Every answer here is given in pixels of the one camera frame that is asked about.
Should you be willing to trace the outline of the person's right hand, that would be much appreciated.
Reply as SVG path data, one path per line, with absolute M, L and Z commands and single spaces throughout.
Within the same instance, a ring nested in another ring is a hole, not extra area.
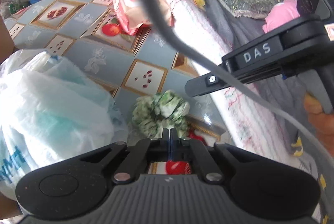
M 334 118 L 333 114 L 325 114 L 320 102 L 306 93 L 304 96 L 304 108 L 310 124 L 315 127 L 318 140 L 327 149 L 331 156 L 334 155 Z

